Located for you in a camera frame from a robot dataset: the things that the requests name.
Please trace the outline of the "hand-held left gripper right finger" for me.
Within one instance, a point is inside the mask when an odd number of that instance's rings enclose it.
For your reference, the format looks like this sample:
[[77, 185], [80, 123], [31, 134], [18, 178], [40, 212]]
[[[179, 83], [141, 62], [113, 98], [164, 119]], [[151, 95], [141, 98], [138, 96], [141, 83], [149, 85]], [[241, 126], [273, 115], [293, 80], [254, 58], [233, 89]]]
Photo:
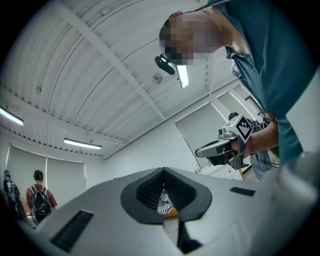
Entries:
[[211, 177], [174, 168], [174, 171], [206, 186], [212, 202], [204, 215], [185, 223], [189, 238], [201, 246], [190, 256], [264, 256], [259, 234], [275, 187], [275, 173], [261, 182]]

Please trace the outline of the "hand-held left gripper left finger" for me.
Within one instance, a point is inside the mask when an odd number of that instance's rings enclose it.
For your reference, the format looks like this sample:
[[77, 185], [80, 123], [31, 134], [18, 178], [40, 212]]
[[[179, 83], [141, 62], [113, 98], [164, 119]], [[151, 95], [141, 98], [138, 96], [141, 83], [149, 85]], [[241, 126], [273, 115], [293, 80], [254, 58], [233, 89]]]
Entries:
[[[141, 224], [121, 205], [122, 190], [152, 172], [136, 172], [99, 183], [61, 206], [38, 227], [43, 251], [48, 256], [179, 256], [177, 246], [162, 225]], [[80, 210], [91, 212], [91, 220], [70, 252], [58, 248], [51, 239]]]

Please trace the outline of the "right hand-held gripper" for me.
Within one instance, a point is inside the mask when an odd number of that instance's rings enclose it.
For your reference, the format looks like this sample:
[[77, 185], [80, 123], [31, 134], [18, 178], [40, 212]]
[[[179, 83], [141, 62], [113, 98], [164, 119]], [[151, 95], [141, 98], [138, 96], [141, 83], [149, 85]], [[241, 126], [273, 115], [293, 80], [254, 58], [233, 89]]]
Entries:
[[208, 158], [213, 166], [229, 165], [233, 169], [247, 167], [244, 164], [246, 144], [253, 128], [243, 114], [233, 117], [218, 130], [217, 140], [195, 150], [199, 158]]

